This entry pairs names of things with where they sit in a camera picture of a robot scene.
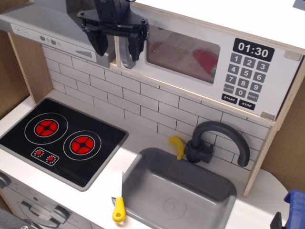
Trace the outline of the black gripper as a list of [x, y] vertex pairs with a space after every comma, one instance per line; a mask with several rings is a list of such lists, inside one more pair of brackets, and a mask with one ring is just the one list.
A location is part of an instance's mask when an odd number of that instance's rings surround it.
[[95, 0], [95, 9], [82, 10], [77, 17], [82, 22], [96, 53], [104, 56], [108, 48], [107, 35], [127, 37], [132, 60], [139, 60], [144, 42], [149, 38], [148, 20], [131, 9], [132, 0]]

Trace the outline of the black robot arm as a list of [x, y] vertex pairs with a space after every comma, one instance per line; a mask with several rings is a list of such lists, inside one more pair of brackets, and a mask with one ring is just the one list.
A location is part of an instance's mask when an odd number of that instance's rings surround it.
[[149, 22], [134, 13], [131, 0], [95, 0], [94, 10], [80, 11], [77, 17], [82, 21], [86, 33], [96, 53], [103, 56], [108, 48], [108, 35], [128, 40], [127, 54], [132, 61], [139, 60], [144, 50], [144, 42], [149, 39]]

